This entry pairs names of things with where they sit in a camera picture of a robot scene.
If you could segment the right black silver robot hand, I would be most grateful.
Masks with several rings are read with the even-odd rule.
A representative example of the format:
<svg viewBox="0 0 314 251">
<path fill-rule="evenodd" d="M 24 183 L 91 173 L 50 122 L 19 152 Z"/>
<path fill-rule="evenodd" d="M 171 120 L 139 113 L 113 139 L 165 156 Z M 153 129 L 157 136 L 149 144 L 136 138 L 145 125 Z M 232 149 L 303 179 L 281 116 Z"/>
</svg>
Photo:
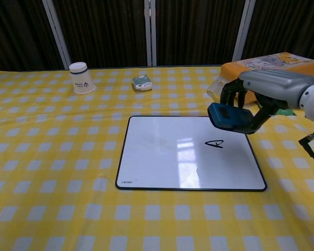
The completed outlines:
<svg viewBox="0 0 314 251">
<path fill-rule="evenodd" d="M 314 76 L 277 69 L 245 71 L 224 85 L 220 102 L 233 106 L 238 96 L 238 107 L 242 108 L 248 91 L 255 94 L 262 108 L 247 122 L 232 123 L 227 129 L 252 134 L 280 109 L 304 109 L 301 101 L 314 91 Z"/>
</svg>

